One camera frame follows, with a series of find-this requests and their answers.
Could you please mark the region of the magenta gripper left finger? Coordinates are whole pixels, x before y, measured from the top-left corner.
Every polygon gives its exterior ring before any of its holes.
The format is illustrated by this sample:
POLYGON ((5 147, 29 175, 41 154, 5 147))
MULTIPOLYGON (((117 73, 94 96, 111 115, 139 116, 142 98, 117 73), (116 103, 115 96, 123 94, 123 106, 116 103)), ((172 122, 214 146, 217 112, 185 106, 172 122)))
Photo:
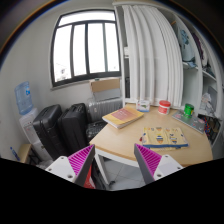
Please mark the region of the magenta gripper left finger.
POLYGON ((95 146, 87 146, 72 155, 60 156, 46 171, 81 187, 94 187, 91 180, 91 165, 95 156, 95 146))

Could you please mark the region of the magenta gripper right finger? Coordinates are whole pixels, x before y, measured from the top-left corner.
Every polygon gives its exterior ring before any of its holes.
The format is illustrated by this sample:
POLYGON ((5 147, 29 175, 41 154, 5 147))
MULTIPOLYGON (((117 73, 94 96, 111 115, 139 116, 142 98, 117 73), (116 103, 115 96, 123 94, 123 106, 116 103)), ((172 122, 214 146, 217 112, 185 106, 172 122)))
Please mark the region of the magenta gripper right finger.
POLYGON ((134 145, 134 155, 146 184, 182 169, 182 166, 170 155, 160 155, 139 144, 134 145))

